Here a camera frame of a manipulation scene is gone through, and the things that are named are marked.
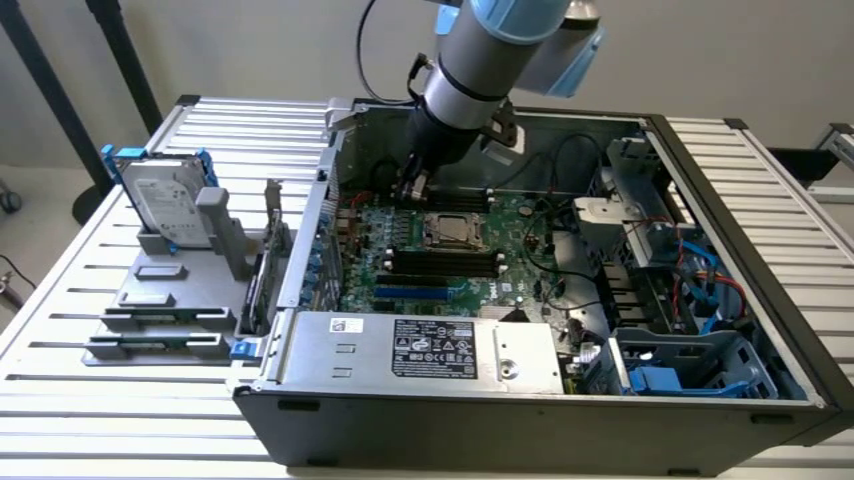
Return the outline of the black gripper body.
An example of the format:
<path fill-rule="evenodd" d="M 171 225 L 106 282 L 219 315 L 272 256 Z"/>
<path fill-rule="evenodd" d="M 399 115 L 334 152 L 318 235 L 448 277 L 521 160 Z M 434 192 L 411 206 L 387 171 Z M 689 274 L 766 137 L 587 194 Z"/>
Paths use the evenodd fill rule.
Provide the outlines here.
<path fill-rule="evenodd" d="M 458 129 L 446 125 L 426 106 L 416 106 L 406 127 L 406 169 L 436 171 L 442 166 L 456 163 L 464 157 L 479 134 L 478 129 Z"/>

